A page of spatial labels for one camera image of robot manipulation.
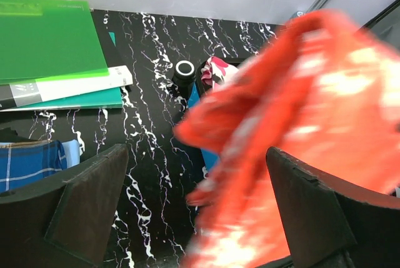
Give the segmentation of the blue plaid shirt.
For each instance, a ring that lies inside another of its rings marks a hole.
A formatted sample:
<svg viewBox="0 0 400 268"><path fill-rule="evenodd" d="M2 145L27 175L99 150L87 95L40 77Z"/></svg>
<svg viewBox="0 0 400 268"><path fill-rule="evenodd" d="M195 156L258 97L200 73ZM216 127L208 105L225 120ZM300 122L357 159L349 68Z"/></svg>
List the blue plaid shirt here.
<svg viewBox="0 0 400 268"><path fill-rule="evenodd" d="M17 189L67 169L60 141L31 148L1 149L1 192Z"/></svg>

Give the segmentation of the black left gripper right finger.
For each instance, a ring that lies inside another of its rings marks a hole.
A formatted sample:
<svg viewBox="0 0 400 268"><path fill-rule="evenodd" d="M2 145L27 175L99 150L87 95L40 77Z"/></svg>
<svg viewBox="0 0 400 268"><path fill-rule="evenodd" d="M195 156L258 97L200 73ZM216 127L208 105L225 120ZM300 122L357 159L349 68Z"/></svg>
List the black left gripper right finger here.
<svg viewBox="0 0 400 268"><path fill-rule="evenodd" d="M398 265L399 198L270 147L266 164L295 265Z"/></svg>

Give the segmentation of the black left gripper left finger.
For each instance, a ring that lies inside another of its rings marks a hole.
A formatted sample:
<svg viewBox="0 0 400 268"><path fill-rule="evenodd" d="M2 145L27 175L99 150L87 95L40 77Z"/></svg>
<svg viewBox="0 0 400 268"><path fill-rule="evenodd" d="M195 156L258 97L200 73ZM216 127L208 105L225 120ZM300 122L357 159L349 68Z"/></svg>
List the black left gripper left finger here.
<svg viewBox="0 0 400 268"><path fill-rule="evenodd" d="M128 159L127 146L116 144L1 193L1 266L101 266Z"/></svg>

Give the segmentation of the pink camouflage shirt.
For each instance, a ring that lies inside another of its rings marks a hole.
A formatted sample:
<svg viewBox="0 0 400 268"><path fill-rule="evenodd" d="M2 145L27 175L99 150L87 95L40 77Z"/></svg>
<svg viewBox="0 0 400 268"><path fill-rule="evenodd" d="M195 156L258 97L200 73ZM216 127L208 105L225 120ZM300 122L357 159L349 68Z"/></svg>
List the pink camouflage shirt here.
<svg viewBox="0 0 400 268"><path fill-rule="evenodd" d="M201 84L206 91L215 89L229 81L237 72L238 68L236 66L212 56L200 69Z"/></svg>

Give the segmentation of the orange tie-dye shirt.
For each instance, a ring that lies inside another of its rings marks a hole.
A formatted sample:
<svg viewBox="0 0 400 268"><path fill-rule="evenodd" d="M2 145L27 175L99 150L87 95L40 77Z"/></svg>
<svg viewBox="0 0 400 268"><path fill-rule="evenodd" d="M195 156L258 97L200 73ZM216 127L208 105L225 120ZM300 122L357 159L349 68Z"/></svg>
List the orange tie-dye shirt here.
<svg viewBox="0 0 400 268"><path fill-rule="evenodd" d="M254 267L289 253L266 165L277 147L383 194L399 184L399 52L345 15L289 21L174 128L218 155L187 195L199 206L183 267Z"/></svg>

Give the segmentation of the brown plaid shirt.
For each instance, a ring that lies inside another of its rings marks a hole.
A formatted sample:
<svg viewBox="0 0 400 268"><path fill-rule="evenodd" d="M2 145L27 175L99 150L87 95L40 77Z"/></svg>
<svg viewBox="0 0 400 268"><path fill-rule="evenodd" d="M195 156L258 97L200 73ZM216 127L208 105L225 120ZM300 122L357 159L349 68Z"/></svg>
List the brown plaid shirt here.
<svg viewBox="0 0 400 268"><path fill-rule="evenodd" d="M51 143L51 141L29 141L29 142L2 142L1 149L9 148L31 148L36 146L43 146Z"/></svg>

